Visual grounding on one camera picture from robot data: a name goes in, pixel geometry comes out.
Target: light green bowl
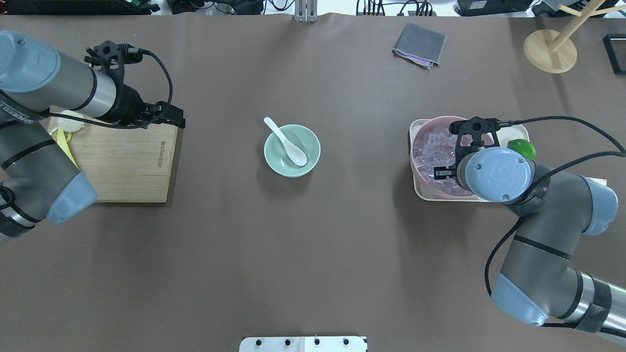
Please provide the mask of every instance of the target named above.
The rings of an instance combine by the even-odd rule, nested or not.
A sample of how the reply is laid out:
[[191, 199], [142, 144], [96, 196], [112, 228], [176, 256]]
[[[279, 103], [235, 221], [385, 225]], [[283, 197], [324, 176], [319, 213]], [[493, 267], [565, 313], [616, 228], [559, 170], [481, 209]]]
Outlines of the light green bowl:
[[265, 141], [263, 154], [267, 165], [272, 170], [285, 177], [300, 177], [311, 171], [317, 164], [320, 155], [319, 139], [313, 131], [300, 125], [285, 125], [280, 128], [282, 133], [296, 147], [300, 148], [308, 158], [307, 163], [303, 167], [294, 164], [287, 156], [282, 143], [272, 132]]

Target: cable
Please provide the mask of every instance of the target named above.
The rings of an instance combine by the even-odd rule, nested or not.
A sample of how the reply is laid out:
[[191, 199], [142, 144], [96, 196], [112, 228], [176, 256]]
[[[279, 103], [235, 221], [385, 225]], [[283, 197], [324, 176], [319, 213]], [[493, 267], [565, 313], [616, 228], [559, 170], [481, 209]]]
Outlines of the cable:
[[530, 187], [526, 190], [526, 192], [524, 192], [524, 194], [522, 195], [522, 197], [524, 197], [524, 198], [527, 197], [531, 192], [533, 192], [533, 190], [537, 187], [537, 185], [539, 185], [543, 181], [549, 179], [550, 177], [554, 176], [555, 174], [565, 170], [566, 168], [570, 168], [570, 167], [572, 167], [574, 165], [578, 165], [579, 163], [585, 162], [587, 160], [591, 160], [593, 158], [604, 157], [604, 156], [608, 156], [608, 155], [614, 155], [614, 156], [617, 156], [617, 157], [626, 157], [626, 149], [624, 149], [624, 147], [615, 138], [613, 138], [613, 136], [611, 136], [607, 132], [604, 132], [603, 130], [599, 129], [598, 127], [596, 127], [592, 123], [589, 123], [589, 122], [587, 122], [585, 120], [581, 120], [579, 118], [569, 117], [569, 116], [543, 116], [543, 117], [538, 117], [538, 118], [531, 118], [531, 119], [528, 119], [528, 120], [511, 121], [511, 123], [512, 123], [512, 126], [513, 126], [513, 125], [521, 125], [522, 123], [531, 123], [531, 122], [545, 121], [545, 120], [567, 120], [567, 121], [574, 121], [574, 122], [581, 123], [581, 124], [591, 128], [592, 130], [598, 132], [599, 134], [604, 136], [606, 139], [608, 139], [613, 145], [615, 145], [617, 147], [617, 149], [619, 149], [619, 152], [606, 151], [606, 152], [592, 153], [592, 154], [586, 155], [586, 156], [584, 156], [582, 158], [578, 158], [576, 160], [572, 160], [571, 162], [568, 162], [568, 163], [566, 163], [564, 165], [561, 165], [561, 166], [555, 168], [554, 170], [546, 173], [544, 176], [540, 177], [537, 181], [533, 182], [530, 185]]
[[385, 3], [383, 5], [403, 5], [403, 4], [406, 4], [406, 3], [414, 3], [414, 2], [415, 2], [415, 0], [409, 0], [409, 1], [406, 1], [405, 3]]
[[415, 16], [432, 16], [433, 15], [433, 5], [431, 5], [428, 0], [424, 0], [422, 5], [419, 7], [419, 11], [416, 12]]
[[[563, 165], [561, 165], [561, 166], [559, 166], [559, 167], [549, 171], [545, 175], [541, 176], [537, 181], [533, 182], [529, 186], [529, 188], [526, 190], [526, 192], [524, 192], [524, 194], [521, 196], [521, 199], [526, 199], [530, 195], [530, 193], [533, 192], [533, 190], [540, 183], [542, 183], [545, 180], [549, 179], [550, 177], [556, 175], [557, 173], [565, 170], [566, 168], [572, 167], [574, 165], [577, 165], [579, 163], [585, 162], [585, 161], [593, 159], [593, 158], [604, 157], [604, 156], [607, 156], [607, 155], [615, 155], [615, 156], [618, 156], [618, 157], [626, 157], [626, 149], [624, 149], [624, 147], [613, 136], [609, 135], [607, 132], [604, 132], [599, 127], [596, 127], [594, 124], [589, 123], [589, 122], [587, 122], [585, 120], [581, 120], [579, 118], [570, 117], [570, 116], [543, 116], [543, 117], [537, 117], [537, 118], [530, 118], [530, 119], [527, 119], [527, 120], [508, 121], [508, 122], [504, 122], [504, 124], [507, 125], [507, 126], [514, 126], [514, 125], [521, 125], [522, 123], [531, 123], [531, 122], [545, 121], [545, 120], [567, 120], [567, 121], [574, 121], [574, 122], [581, 123], [581, 124], [591, 128], [592, 130], [598, 132], [599, 134], [604, 136], [606, 139], [608, 139], [613, 145], [615, 145], [617, 147], [617, 149], [619, 149], [619, 152], [606, 151], [606, 152], [592, 153], [592, 154], [586, 155], [586, 156], [584, 156], [582, 158], [578, 158], [576, 160], [573, 160], [571, 162], [563, 164]], [[489, 284], [489, 267], [491, 265], [491, 260], [493, 259], [493, 256], [496, 254], [498, 249], [500, 249], [502, 244], [509, 237], [511, 237], [512, 233], [514, 233], [517, 230], [517, 228], [521, 224], [521, 221], [522, 221], [522, 218], [520, 217], [517, 220], [517, 222], [515, 223], [515, 225], [513, 225], [513, 227], [506, 233], [506, 235], [504, 237], [502, 237], [502, 239], [496, 244], [496, 246], [493, 248], [491, 254], [489, 255], [489, 258], [487, 258], [487, 263], [485, 265], [485, 285], [487, 287], [487, 293], [489, 293], [489, 295], [491, 295], [491, 286]]]
[[0, 195], [2, 196], [2, 199], [6, 202], [3, 205], [0, 205], [0, 209], [7, 209], [8, 207], [12, 207], [13, 205], [15, 205], [15, 193], [13, 193], [10, 188], [4, 185], [0, 185]]
[[223, 11], [219, 8], [219, 6], [215, 5], [215, 8], [217, 9], [217, 11], [220, 11], [221, 13], [225, 13], [225, 14], [235, 14], [235, 9], [233, 9], [233, 12], [230, 12], [228, 10], [228, 8], [232, 8], [230, 5], [226, 6], [226, 11]]
[[289, 9], [291, 5], [295, 3], [295, 0], [292, 0], [291, 3], [289, 3], [289, 0], [285, 0], [285, 6], [283, 6], [282, 8], [279, 8], [278, 6], [276, 6], [276, 4], [274, 4], [274, 0], [269, 0], [269, 2], [272, 4], [274, 9], [276, 9], [276, 11], [285, 11], [286, 9]]
[[[542, 328], [568, 328], [575, 329], [578, 325], [570, 323], [543, 323]], [[620, 338], [626, 338], [626, 331], [613, 328], [600, 328], [599, 333], [605, 333]]]
[[[593, 159], [593, 158], [603, 157], [603, 156], [607, 156], [607, 155], [615, 155], [615, 156], [618, 156], [618, 157], [626, 157], [626, 149], [624, 149], [624, 147], [613, 136], [611, 136], [607, 132], [601, 130], [599, 127], [596, 127], [594, 124], [592, 124], [590, 122], [587, 122], [585, 120], [581, 120], [579, 118], [570, 117], [570, 116], [543, 116], [543, 117], [538, 117], [538, 118], [530, 118], [530, 119], [527, 119], [527, 120], [509, 121], [508, 123], [506, 123], [506, 122], [505, 123], [508, 126], [514, 126], [514, 125], [521, 125], [522, 123], [530, 123], [530, 122], [545, 121], [545, 120], [567, 120], [567, 121], [574, 121], [574, 122], [581, 123], [581, 124], [591, 128], [592, 130], [598, 132], [599, 134], [601, 134], [606, 139], [608, 139], [613, 145], [615, 145], [617, 147], [617, 149], [619, 149], [619, 152], [606, 151], [606, 152], [592, 153], [592, 154], [588, 154], [588, 155], [586, 155], [586, 156], [584, 156], [582, 158], [578, 158], [576, 160], [573, 160], [571, 162], [563, 164], [562, 166], [557, 167], [557, 168], [551, 170], [550, 172], [546, 173], [544, 176], [540, 177], [537, 181], [533, 182], [530, 185], [530, 187], [528, 188], [528, 190], [526, 190], [526, 192], [522, 195], [522, 199], [526, 199], [528, 197], [528, 195], [530, 194], [530, 192], [532, 192], [537, 187], [537, 185], [539, 185], [543, 181], [549, 179], [550, 177], [556, 175], [558, 172], [561, 172], [561, 171], [565, 170], [568, 167], [572, 167], [574, 165], [577, 165], [579, 163], [582, 163], [584, 161], [587, 161], [587, 160], [590, 160], [590, 159]], [[489, 294], [489, 296], [491, 296], [491, 285], [489, 283], [489, 268], [491, 266], [491, 260], [495, 256], [496, 252], [498, 252], [498, 249], [500, 249], [500, 247], [504, 244], [504, 242], [506, 242], [506, 240], [509, 239], [509, 237], [511, 237], [511, 235], [517, 230], [517, 228], [519, 228], [522, 220], [523, 220], [523, 217], [520, 217], [517, 220], [515, 225], [513, 225], [513, 227], [504, 235], [504, 237], [502, 237], [502, 239], [500, 239], [500, 241], [495, 245], [495, 247], [491, 251], [491, 254], [489, 255], [489, 258], [487, 258], [487, 263], [485, 264], [485, 286], [487, 288], [487, 293]], [[570, 323], [544, 323], [543, 325], [541, 325], [541, 327], [543, 327], [543, 328], [569, 328], [569, 329], [575, 329], [577, 327], [577, 325], [576, 324], [570, 324]], [[611, 335], [618, 336], [618, 337], [621, 337], [621, 338], [626, 338], [626, 331], [624, 331], [624, 330], [612, 329], [612, 328], [600, 328], [599, 332], [605, 333], [605, 334], [611, 334]]]
[[500, 241], [498, 241], [496, 246], [491, 251], [489, 258], [487, 258], [487, 264], [485, 264], [485, 286], [487, 286], [487, 293], [489, 294], [490, 297], [491, 297], [491, 285], [489, 284], [489, 267], [491, 266], [491, 260], [496, 255], [496, 252], [498, 252], [498, 249], [500, 249], [500, 247], [506, 242], [506, 240], [508, 240], [508, 238], [511, 237], [511, 235], [515, 231], [517, 231], [517, 228], [520, 226], [522, 220], [523, 220], [522, 217], [517, 219], [517, 222], [515, 223], [515, 225], [513, 225], [513, 227], [511, 227], [511, 229], [506, 233], [506, 235], [504, 235], [504, 237], [502, 237]]
[[196, 6], [196, 4], [194, 4], [194, 3], [193, 3], [193, 0], [189, 0], [189, 3], [190, 3], [193, 7], [195, 7], [197, 10], [210, 9], [210, 8], [212, 8], [212, 7], [215, 5], [215, 3], [211, 3], [211, 5], [210, 5], [210, 6], [207, 6], [207, 7], [205, 7], [205, 8], [201, 8], [201, 7], [199, 7], [199, 6]]
[[382, 15], [387, 16], [385, 14], [385, 7], [383, 6], [382, 0], [378, 2], [378, 10], [376, 10], [376, 16], [379, 16], [381, 14], [381, 10], [382, 10]]
[[402, 8], [400, 9], [400, 12], [398, 13], [402, 13], [402, 11], [404, 11], [404, 7], [407, 6], [409, 3], [415, 3], [415, 10], [419, 11], [419, 2], [417, 2], [417, 0], [409, 0], [406, 3], [404, 3], [404, 5], [402, 5]]
[[144, 128], [144, 127], [147, 127], [151, 123], [155, 123], [170, 108], [170, 104], [172, 104], [172, 97], [173, 97], [173, 93], [174, 93], [174, 84], [172, 83], [172, 77], [170, 77], [170, 73], [165, 68], [165, 65], [163, 64], [163, 62], [154, 53], [152, 53], [149, 50], [145, 50], [145, 49], [139, 49], [139, 53], [152, 56], [152, 58], [154, 58], [156, 63], [158, 63], [159, 66], [161, 66], [161, 69], [163, 70], [163, 73], [165, 74], [165, 77], [167, 78], [168, 87], [170, 89], [170, 92], [169, 92], [169, 95], [167, 97], [167, 102], [165, 103], [165, 106], [163, 107], [163, 109], [161, 111], [156, 113], [155, 116], [150, 121], [142, 123], [141, 125], [119, 126], [119, 125], [110, 125], [110, 124], [107, 124], [107, 123], [102, 123], [102, 122], [93, 121], [93, 120], [87, 120], [85, 118], [65, 115], [65, 114], [62, 114], [62, 113], [47, 113], [44, 116], [47, 116], [47, 117], [52, 117], [52, 116], [54, 116], [54, 117], [62, 117], [62, 118], [70, 119], [70, 120], [76, 120], [76, 121], [81, 121], [81, 122], [85, 122], [85, 123], [90, 123], [92, 125], [96, 125], [96, 126], [100, 126], [100, 127], [115, 128], [115, 129], [118, 129], [118, 130], [133, 130], [133, 129], [136, 129], [136, 128]]

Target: robotic arm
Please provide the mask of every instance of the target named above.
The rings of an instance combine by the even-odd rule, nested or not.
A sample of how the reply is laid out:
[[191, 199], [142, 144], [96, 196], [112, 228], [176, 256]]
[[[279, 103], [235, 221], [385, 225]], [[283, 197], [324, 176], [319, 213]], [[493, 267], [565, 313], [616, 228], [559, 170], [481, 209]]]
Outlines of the robotic arm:
[[[47, 218], [60, 224], [96, 201], [96, 190], [39, 121], [51, 106], [108, 122], [113, 128], [168, 123], [185, 128], [181, 109], [170, 104], [172, 83], [151, 52], [111, 41], [87, 49], [88, 65], [42, 41], [0, 31], [0, 244]], [[159, 62], [170, 83], [167, 102], [144, 103], [123, 84], [124, 65], [143, 54]]]
[[[510, 125], [478, 117], [451, 124], [458, 135], [455, 166], [435, 168], [436, 179], [454, 177], [520, 216], [492, 301], [524, 323], [543, 326], [553, 316], [568, 323], [563, 327], [626, 346], [626, 291], [570, 267], [580, 236], [601, 233], [616, 216], [615, 192], [500, 147], [495, 132]], [[493, 146], [484, 145], [483, 133], [491, 133]], [[468, 147], [460, 144], [465, 134], [473, 137]]]

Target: wooden stand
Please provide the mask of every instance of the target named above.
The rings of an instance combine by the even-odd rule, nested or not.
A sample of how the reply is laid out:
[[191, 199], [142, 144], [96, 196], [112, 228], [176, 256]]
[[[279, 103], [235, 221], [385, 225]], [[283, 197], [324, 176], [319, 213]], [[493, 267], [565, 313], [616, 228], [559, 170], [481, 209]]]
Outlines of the wooden stand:
[[589, 17], [605, 14], [612, 11], [626, 9], [626, 5], [614, 8], [598, 10], [605, 0], [591, 0], [582, 11], [576, 11], [564, 5], [558, 8], [568, 14], [576, 16], [559, 33], [551, 29], [541, 29], [532, 32], [524, 40], [524, 54], [535, 67], [549, 73], [563, 73], [568, 71], [576, 63], [577, 52], [570, 36]]

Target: gray cloth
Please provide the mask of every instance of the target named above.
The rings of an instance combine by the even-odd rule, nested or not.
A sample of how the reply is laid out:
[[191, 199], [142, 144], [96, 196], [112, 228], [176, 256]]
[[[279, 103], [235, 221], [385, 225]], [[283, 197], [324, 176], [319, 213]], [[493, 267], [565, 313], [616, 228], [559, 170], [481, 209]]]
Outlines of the gray cloth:
[[407, 60], [431, 69], [439, 65], [443, 46], [448, 35], [432, 29], [407, 23], [393, 48], [393, 52]]

